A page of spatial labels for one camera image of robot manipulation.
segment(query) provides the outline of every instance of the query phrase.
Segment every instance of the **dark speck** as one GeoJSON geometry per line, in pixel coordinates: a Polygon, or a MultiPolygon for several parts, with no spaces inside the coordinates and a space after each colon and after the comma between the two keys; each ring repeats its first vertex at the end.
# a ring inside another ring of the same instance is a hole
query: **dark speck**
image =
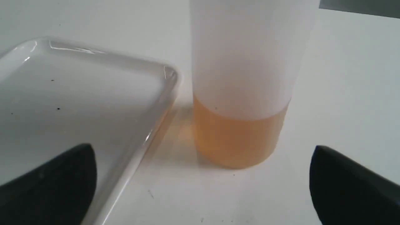
{"type": "Polygon", "coordinates": [[[153,194],[151,193],[150,189],[148,189],[147,192],[149,192],[151,198],[154,199],[154,196],[153,196],[153,194]]]}

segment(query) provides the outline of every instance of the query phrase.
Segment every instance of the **orange liquid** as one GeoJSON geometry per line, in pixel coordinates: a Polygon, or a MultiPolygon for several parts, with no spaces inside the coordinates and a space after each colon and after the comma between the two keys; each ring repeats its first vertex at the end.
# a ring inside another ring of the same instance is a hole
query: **orange liquid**
{"type": "Polygon", "coordinates": [[[287,106],[274,116],[246,121],[220,116],[193,97],[194,140],[210,161],[230,168],[263,162],[274,151],[287,106]]]}

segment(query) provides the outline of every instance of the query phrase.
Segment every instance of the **clear plastic tray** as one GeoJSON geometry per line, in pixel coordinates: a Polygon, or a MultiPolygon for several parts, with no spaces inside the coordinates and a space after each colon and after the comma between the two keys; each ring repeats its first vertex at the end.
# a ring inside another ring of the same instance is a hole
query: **clear plastic tray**
{"type": "Polygon", "coordinates": [[[0,57],[0,184],[90,143],[98,183],[83,224],[102,224],[175,100],[177,72],[47,37],[0,57]]]}

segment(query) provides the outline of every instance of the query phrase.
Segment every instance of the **translucent cup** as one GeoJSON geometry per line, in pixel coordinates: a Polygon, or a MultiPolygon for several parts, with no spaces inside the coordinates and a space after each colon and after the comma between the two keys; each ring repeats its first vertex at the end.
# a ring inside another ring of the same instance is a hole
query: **translucent cup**
{"type": "Polygon", "coordinates": [[[231,168],[274,151],[319,0],[190,0],[194,137],[231,168]]]}

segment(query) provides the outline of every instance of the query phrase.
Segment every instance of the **white table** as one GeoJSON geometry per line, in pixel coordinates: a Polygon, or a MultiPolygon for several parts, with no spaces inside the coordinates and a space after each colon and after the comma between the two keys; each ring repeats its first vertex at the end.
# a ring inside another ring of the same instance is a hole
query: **white table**
{"type": "Polygon", "coordinates": [[[308,190],[318,144],[400,183],[398,19],[319,10],[275,153],[225,170],[197,155],[190,133],[187,0],[32,2],[2,3],[0,51],[53,35],[163,59],[185,77],[105,224],[319,224],[308,190]]]}

